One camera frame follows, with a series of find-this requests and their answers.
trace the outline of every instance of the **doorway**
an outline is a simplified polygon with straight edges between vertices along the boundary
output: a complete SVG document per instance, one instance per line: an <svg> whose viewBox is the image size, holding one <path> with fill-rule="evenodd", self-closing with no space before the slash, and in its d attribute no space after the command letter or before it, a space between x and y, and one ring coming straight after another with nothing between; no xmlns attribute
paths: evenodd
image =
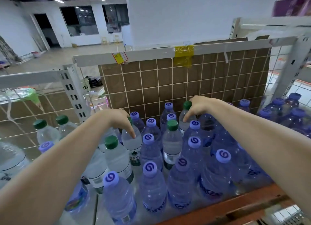
<svg viewBox="0 0 311 225"><path fill-rule="evenodd" d="M34 14L43 34L51 48L60 48L52 26L46 14Z"/></svg>

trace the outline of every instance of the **person's right arm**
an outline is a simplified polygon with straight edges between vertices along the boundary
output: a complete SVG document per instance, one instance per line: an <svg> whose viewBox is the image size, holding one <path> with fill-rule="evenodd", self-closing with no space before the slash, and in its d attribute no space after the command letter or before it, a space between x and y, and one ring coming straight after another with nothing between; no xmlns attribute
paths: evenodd
<svg viewBox="0 0 311 225"><path fill-rule="evenodd" d="M191 115L209 113L239 142L259 166L311 217L311 139L247 113L228 103L193 97Z"/></svg>

